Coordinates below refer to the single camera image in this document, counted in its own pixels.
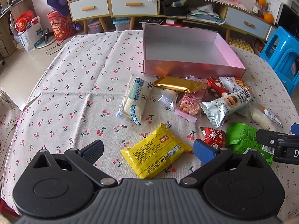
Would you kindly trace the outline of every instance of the pink box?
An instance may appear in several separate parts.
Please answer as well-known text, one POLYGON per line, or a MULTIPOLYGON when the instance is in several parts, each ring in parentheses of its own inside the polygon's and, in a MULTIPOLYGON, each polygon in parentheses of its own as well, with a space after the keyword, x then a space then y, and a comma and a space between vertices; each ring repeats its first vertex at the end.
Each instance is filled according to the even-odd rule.
POLYGON ((242 77, 246 69, 216 32, 177 26, 144 26, 143 71, 159 77, 242 77))

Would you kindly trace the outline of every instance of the stool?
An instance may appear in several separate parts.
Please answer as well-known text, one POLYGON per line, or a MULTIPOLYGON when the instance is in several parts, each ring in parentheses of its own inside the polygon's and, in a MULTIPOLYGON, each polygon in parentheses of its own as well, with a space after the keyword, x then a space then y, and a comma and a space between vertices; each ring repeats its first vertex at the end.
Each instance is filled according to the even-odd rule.
POLYGON ((260 54, 260 57, 265 61, 267 61, 269 65, 273 69, 275 69, 279 61, 282 59, 282 55, 288 49, 298 48, 298 46, 299 46, 299 40, 295 38, 292 34, 290 34, 288 31, 286 31, 283 27, 279 26, 277 30, 272 34, 270 39, 268 40, 267 44, 265 45, 264 49, 260 54), (274 46, 277 39, 278 39, 278 44, 276 46, 276 49, 273 52, 272 47, 274 46))
POLYGON ((275 73, 277 74, 277 76, 285 86, 289 95, 293 93, 296 86, 299 84, 299 73, 293 76, 293 73, 290 69, 298 55, 299 55, 299 45, 297 45, 297 47, 293 49, 288 49, 283 54, 281 60, 278 62, 276 68, 274 69, 275 73))

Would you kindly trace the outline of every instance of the orange fruit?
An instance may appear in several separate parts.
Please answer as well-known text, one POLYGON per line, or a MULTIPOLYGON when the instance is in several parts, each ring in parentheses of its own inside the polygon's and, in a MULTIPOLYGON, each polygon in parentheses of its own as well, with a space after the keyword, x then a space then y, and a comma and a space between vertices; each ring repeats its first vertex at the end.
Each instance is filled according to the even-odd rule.
POLYGON ((266 0, 256 0, 258 4, 260 4, 261 6, 266 6, 266 0))
POLYGON ((264 14, 264 20, 270 24, 274 23, 274 17, 271 13, 264 14))

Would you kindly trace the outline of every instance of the wooden leg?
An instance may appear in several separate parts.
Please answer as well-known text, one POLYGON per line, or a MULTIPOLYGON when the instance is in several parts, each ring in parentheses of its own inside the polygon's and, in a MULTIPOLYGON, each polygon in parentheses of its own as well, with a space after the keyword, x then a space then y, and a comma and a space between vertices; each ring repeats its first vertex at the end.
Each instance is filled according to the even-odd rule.
POLYGON ((88 34, 88 26, 87 26, 87 20, 83 20, 83 27, 84 27, 84 33, 88 34))
POLYGON ((107 32, 108 29, 107 29, 107 27, 106 27, 106 24, 105 24, 105 22, 104 22, 104 19, 103 19, 102 17, 99 17, 99 20, 100 20, 100 23, 101 23, 101 25, 102 25, 102 28, 103 28, 104 32, 107 32))
POLYGON ((130 20, 130 30, 132 30, 134 28, 134 22, 135 22, 135 17, 131 17, 131 20, 130 20))
POLYGON ((231 30, 230 29, 226 29, 226 34, 225 34, 225 41, 226 41, 226 43, 228 43, 230 34, 231 34, 231 30))

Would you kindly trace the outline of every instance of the drawer handle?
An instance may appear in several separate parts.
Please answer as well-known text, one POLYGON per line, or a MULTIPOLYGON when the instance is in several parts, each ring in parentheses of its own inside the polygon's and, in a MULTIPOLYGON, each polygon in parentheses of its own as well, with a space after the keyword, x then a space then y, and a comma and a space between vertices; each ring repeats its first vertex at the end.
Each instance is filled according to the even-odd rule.
POLYGON ((89 10, 92 10, 92 9, 94 9, 94 8, 95 8, 95 6, 83 7, 83 8, 82 8, 82 11, 89 11, 89 10))
POLYGON ((131 7, 131 6, 142 6, 142 2, 127 2, 126 6, 131 7))
POLYGON ((246 24, 246 25, 249 26, 249 27, 255 28, 255 25, 254 25, 254 24, 251 24, 251 23, 249 23, 249 22, 247 22, 247 21, 244 21, 244 24, 246 24))

